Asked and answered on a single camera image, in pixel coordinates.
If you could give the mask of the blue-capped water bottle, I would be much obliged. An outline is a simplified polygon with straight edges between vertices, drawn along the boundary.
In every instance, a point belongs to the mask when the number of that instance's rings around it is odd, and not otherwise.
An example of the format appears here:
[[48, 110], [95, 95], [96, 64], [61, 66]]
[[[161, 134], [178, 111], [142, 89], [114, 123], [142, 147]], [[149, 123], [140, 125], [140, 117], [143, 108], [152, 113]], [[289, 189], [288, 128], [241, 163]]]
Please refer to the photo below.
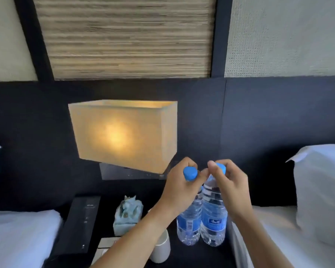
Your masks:
[[177, 235], [179, 240], [187, 245], [195, 245], [201, 235], [202, 189], [199, 188], [192, 204], [176, 219]]
[[225, 240], [228, 212], [215, 177], [210, 174], [202, 188], [201, 238], [211, 247]]

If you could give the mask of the light blue tissue box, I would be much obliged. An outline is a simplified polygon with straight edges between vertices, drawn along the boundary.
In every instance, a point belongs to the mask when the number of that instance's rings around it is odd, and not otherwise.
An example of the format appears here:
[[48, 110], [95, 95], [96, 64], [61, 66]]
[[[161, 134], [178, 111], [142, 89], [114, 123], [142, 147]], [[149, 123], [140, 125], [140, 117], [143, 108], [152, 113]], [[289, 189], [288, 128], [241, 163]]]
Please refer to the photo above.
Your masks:
[[125, 196], [115, 212], [114, 235], [121, 237], [131, 230], [142, 218], [143, 204], [134, 197]]

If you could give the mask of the dark lamp base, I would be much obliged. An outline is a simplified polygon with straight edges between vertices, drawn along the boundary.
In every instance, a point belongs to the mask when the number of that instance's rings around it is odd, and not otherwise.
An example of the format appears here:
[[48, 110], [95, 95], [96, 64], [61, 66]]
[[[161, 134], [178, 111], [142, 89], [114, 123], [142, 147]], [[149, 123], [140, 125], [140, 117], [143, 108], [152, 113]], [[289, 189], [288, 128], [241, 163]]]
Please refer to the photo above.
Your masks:
[[120, 167], [106, 163], [99, 163], [99, 167], [102, 180], [166, 180], [167, 174], [171, 170], [171, 164], [168, 165], [162, 174]]

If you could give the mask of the person's right forearm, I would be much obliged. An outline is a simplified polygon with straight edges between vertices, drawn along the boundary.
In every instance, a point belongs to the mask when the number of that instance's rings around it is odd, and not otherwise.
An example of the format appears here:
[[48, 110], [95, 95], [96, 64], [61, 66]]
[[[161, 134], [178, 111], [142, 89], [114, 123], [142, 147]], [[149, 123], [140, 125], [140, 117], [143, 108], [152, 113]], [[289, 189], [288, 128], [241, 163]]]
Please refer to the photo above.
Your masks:
[[229, 211], [229, 215], [241, 233], [254, 268], [294, 268], [251, 207]]

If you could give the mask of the person's left hand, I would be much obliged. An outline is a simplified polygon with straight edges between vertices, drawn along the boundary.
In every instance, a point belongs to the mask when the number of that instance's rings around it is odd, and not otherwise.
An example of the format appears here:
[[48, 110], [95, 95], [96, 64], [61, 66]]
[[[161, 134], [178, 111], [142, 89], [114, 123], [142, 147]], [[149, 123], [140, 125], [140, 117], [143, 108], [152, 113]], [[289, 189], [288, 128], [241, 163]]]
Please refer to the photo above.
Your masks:
[[192, 159], [183, 158], [168, 173], [162, 196], [158, 201], [158, 209], [162, 210], [169, 221], [175, 219], [192, 204], [202, 186], [196, 184], [196, 178], [192, 181], [185, 179], [183, 170], [186, 167], [197, 170], [197, 164]]

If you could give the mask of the person's right hand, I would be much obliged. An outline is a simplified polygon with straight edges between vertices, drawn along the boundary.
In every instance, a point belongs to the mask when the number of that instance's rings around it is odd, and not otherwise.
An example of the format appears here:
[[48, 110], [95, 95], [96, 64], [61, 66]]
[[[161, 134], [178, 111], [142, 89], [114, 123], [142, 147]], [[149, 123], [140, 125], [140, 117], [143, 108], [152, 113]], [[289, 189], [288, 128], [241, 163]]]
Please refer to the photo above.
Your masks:
[[250, 200], [248, 176], [230, 159], [218, 160], [221, 178], [216, 180], [228, 214], [237, 222], [250, 217], [253, 208]]

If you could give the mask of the white cup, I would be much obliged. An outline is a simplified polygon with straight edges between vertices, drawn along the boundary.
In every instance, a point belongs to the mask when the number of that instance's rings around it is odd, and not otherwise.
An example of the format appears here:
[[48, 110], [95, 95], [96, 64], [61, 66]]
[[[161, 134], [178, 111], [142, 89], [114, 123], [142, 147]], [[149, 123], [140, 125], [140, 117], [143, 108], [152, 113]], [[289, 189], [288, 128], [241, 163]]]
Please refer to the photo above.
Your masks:
[[161, 264], [169, 258], [170, 252], [170, 237], [168, 230], [166, 229], [155, 244], [149, 259], [155, 264]]

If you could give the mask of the person's left forearm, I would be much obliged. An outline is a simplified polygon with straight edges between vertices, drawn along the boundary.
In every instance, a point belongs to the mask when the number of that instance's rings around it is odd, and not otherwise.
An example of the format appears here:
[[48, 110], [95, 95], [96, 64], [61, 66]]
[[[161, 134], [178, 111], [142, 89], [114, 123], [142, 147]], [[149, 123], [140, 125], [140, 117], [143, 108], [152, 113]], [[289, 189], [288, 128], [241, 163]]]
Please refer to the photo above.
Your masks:
[[144, 268], [159, 237], [172, 221], [158, 209], [157, 203], [90, 268]]

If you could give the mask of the black headboard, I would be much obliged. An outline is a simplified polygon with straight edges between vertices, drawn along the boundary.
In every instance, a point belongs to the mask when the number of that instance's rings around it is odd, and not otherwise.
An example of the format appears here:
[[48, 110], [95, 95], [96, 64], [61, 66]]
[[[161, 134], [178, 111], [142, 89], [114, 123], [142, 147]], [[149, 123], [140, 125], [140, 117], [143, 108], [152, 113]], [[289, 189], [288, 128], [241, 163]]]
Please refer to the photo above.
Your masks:
[[296, 204], [293, 163], [307, 145], [335, 144], [335, 77], [90, 80], [0, 83], [0, 210], [39, 211], [77, 195], [117, 206], [136, 195], [145, 208], [162, 180], [103, 181], [79, 159], [69, 103], [178, 101], [178, 152], [200, 169], [231, 159], [249, 177], [253, 205]]

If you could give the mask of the woven straw wall panel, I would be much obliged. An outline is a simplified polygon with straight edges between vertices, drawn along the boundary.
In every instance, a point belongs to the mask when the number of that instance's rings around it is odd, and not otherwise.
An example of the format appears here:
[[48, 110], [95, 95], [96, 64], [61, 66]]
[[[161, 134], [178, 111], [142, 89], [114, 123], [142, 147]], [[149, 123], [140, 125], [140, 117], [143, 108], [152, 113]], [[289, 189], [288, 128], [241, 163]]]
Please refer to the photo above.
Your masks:
[[33, 0], [55, 80], [210, 76], [216, 0]]

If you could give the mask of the white notepad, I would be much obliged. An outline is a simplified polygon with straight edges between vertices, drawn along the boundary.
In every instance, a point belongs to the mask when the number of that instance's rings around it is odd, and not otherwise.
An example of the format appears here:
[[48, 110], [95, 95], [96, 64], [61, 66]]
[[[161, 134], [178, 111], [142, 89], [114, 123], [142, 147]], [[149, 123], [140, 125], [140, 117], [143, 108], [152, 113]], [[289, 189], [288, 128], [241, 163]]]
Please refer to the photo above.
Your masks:
[[120, 237], [102, 238], [98, 244], [98, 248], [94, 254], [91, 265], [104, 255], [119, 239]]

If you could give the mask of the beige rectangular lamp shade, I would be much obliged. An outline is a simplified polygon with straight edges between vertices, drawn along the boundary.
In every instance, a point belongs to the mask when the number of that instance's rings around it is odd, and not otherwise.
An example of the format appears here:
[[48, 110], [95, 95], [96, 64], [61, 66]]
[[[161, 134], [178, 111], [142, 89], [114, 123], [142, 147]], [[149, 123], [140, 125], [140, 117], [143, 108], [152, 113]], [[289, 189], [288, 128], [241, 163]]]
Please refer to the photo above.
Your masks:
[[162, 174], [178, 149], [178, 102], [69, 103], [80, 159]]

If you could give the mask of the black control panel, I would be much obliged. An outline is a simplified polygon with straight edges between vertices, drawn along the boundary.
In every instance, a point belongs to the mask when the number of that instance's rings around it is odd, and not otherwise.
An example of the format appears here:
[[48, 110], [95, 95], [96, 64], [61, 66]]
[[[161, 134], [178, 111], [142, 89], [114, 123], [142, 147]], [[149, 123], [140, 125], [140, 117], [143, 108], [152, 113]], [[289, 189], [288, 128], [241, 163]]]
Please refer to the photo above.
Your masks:
[[100, 199], [100, 196], [73, 199], [53, 250], [54, 255], [85, 254], [89, 251]]

